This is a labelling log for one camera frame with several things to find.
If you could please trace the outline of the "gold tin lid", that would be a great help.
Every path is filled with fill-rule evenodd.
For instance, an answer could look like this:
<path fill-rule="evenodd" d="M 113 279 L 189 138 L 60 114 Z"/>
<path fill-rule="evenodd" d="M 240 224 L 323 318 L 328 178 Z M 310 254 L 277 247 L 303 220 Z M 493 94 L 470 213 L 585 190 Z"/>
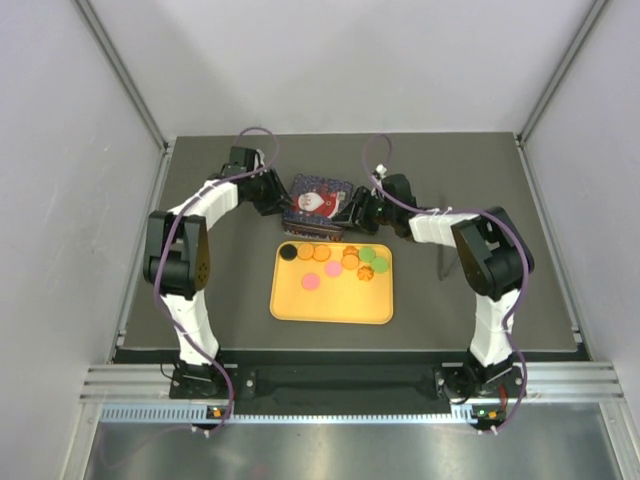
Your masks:
<path fill-rule="evenodd" d="M 297 174 L 290 189 L 293 205 L 282 214 L 284 224 L 339 230 L 334 217 L 351 201 L 351 182 Z"/>

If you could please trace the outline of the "decorated cookie tin box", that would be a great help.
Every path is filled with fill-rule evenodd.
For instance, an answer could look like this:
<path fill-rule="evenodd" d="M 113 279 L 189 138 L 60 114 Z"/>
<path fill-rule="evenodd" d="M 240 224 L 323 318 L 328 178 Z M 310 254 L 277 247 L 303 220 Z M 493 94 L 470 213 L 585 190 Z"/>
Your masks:
<path fill-rule="evenodd" d="M 312 240 L 339 242 L 343 239 L 345 230 L 320 224 L 307 224 L 283 221 L 282 227 L 287 235 Z"/>

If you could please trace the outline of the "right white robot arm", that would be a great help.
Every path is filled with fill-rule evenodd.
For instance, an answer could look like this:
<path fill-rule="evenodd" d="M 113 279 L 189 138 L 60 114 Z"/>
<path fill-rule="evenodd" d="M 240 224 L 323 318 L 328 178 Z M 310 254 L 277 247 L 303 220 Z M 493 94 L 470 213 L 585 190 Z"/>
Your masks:
<path fill-rule="evenodd" d="M 500 207 L 471 212 L 423 209 L 404 175 L 371 180 L 373 187 L 357 188 L 333 223 L 369 235 L 389 226 L 405 240 L 457 251 L 475 294 L 475 328 L 463 366 L 449 374 L 443 386 L 462 400 L 492 394 L 512 370 L 517 354 L 515 311 L 534 267 L 528 248 Z"/>

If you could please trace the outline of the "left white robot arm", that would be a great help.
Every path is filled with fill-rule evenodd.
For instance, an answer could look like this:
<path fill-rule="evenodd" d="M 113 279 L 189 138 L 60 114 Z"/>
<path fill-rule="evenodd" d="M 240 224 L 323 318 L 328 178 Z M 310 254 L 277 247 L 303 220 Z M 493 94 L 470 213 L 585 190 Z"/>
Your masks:
<path fill-rule="evenodd" d="M 293 205 L 261 151 L 233 146 L 218 174 L 178 206 L 153 211 L 146 223 L 144 280 L 175 329 L 180 360 L 197 366 L 192 384 L 209 397 L 220 394 L 227 382 L 225 370 L 214 364 L 220 345 L 205 298 L 211 274 L 209 230 L 245 202 L 262 216 L 281 214 Z"/>

